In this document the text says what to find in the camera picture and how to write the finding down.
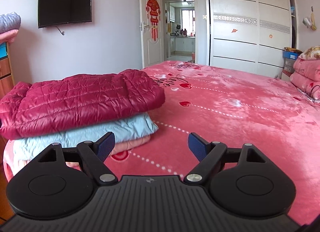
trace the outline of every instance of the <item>window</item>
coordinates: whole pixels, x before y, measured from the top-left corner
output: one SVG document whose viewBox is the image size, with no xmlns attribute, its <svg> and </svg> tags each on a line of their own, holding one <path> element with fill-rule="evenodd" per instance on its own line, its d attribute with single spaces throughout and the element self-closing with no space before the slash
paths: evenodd
<svg viewBox="0 0 320 232">
<path fill-rule="evenodd" d="M 182 17 L 182 28 L 187 30 L 187 35 L 190 35 L 191 32 L 196 34 L 196 13 L 194 9 L 183 9 L 181 10 Z"/>
</svg>

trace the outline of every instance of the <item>gray blanket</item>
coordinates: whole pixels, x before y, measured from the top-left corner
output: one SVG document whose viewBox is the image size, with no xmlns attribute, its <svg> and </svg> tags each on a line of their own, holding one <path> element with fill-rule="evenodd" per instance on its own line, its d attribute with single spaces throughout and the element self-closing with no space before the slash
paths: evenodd
<svg viewBox="0 0 320 232">
<path fill-rule="evenodd" d="M 0 34 L 13 29 L 19 30 L 21 17 L 17 13 L 0 15 Z"/>
</svg>

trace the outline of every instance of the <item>wooden dresser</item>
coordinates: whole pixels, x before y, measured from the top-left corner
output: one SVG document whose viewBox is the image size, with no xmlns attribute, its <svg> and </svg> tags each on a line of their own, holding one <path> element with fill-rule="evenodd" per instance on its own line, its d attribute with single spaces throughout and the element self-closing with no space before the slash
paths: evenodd
<svg viewBox="0 0 320 232">
<path fill-rule="evenodd" d="M 9 44 L 0 44 L 0 99 L 2 99 L 14 86 L 12 67 L 10 61 Z M 3 151 L 7 140 L 0 136 L 0 164 L 3 163 Z"/>
</svg>

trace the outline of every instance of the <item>blue gripper pad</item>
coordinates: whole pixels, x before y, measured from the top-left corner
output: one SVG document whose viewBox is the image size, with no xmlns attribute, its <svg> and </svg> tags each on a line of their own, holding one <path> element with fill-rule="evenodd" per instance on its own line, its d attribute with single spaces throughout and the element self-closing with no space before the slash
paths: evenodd
<svg viewBox="0 0 320 232">
<path fill-rule="evenodd" d="M 207 144 L 201 141 L 193 133 L 188 137 L 188 147 L 193 155 L 201 162 L 208 154 Z"/>
<path fill-rule="evenodd" d="M 115 139 L 115 134 L 112 133 L 111 135 L 106 136 L 106 138 L 102 142 L 99 141 L 100 145 L 98 146 L 96 155 L 100 159 L 100 161 L 104 162 L 112 152 L 113 148 L 115 148 Z"/>
</svg>

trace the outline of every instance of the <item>kitchen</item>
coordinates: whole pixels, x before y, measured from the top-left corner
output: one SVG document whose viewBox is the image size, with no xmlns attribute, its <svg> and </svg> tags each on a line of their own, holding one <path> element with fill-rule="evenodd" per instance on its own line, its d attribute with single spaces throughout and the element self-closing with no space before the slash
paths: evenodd
<svg viewBox="0 0 320 232">
<path fill-rule="evenodd" d="M 195 62 L 196 21 L 194 0 L 166 2 L 166 33 L 170 38 L 165 60 Z"/>
</svg>

